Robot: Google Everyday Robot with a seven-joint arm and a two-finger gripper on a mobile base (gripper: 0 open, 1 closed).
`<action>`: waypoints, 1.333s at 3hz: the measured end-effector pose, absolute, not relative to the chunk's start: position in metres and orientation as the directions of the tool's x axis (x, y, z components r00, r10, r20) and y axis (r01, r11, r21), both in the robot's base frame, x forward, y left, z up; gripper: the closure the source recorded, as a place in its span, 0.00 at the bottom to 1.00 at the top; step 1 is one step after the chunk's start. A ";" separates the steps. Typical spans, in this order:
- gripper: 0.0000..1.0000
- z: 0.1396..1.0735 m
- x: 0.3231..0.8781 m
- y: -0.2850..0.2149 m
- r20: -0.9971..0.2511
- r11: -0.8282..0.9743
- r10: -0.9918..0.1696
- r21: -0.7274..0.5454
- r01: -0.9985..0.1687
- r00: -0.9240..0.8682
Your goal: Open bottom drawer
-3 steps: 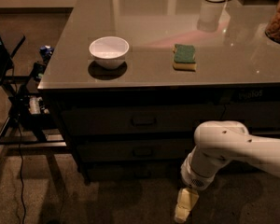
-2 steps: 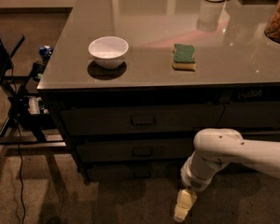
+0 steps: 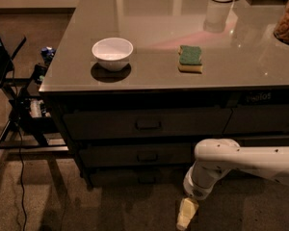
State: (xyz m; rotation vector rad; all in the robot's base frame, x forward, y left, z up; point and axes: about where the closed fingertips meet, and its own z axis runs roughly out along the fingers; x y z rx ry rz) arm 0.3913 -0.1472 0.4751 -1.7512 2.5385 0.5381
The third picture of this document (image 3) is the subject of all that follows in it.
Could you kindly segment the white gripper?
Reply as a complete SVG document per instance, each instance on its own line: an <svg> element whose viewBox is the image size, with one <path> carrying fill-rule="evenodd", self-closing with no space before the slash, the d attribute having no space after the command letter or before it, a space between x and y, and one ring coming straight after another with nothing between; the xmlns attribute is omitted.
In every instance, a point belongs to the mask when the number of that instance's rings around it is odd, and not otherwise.
<svg viewBox="0 0 289 231"><path fill-rule="evenodd" d="M199 162L194 162L183 180L183 189L189 197L183 198L180 202L176 222L178 231L187 230L197 213L197 200L205 200L213 191L215 184L229 172L229 169L211 169L202 166Z"/></svg>

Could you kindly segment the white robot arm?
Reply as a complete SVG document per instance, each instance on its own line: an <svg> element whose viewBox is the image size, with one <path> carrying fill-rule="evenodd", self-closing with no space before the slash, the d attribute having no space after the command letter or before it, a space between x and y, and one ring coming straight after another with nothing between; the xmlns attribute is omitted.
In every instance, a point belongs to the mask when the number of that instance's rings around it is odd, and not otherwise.
<svg viewBox="0 0 289 231"><path fill-rule="evenodd" d="M186 231L198 202L231 170L289 186L289 146L243 147L231 139L207 139L197 143L195 161L183 180L187 196L180 202L176 228Z"/></svg>

